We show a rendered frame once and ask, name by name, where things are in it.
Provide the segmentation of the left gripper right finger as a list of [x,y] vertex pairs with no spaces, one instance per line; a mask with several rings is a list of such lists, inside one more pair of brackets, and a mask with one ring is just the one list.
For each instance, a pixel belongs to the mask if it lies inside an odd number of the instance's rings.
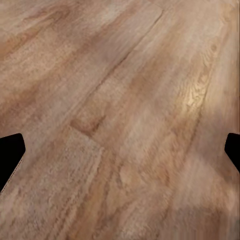
[[240,172],[240,134],[229,133],[224,150]]

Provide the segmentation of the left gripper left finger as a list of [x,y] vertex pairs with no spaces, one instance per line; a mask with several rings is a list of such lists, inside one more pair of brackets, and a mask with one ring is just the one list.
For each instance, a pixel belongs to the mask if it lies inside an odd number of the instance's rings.
[[0,138],[0,192],[26,151],[21,133]]

